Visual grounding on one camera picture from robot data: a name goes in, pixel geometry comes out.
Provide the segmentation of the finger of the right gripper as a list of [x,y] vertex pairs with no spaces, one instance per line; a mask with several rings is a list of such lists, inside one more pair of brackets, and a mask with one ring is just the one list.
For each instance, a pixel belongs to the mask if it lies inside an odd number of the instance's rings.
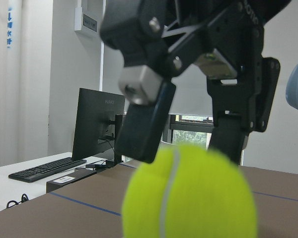
[[173,77],[191,64],[206,76],[214,118],[210,148],[236,164],[249,134],[266,130],[280,72],[277,59],[262,57],[264,26],[247,27],[245,15],[234,13],[238,6],[179,28],[181,37],[170,48],[182,60]]

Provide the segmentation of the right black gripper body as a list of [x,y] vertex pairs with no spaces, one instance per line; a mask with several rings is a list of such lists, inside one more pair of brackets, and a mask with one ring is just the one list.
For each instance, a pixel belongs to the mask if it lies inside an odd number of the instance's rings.
[[206,22],[216,17],[233,3],[239,6],[235,14],[244,14],[247,27],[263,27],[286,6],[289,0],[169,0],[165,30]]

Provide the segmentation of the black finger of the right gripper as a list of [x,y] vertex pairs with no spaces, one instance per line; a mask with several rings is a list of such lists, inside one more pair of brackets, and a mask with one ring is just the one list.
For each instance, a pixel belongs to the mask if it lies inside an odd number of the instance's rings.
[[171,79],[181,67],[167,60],[171,46],[181,37],[178,22],[166,24],[169,0],[110,0],[100,36],[124,59],[118,81],[129,101],[127,115],[116,138],[121,155],[154,161],[174,97]]

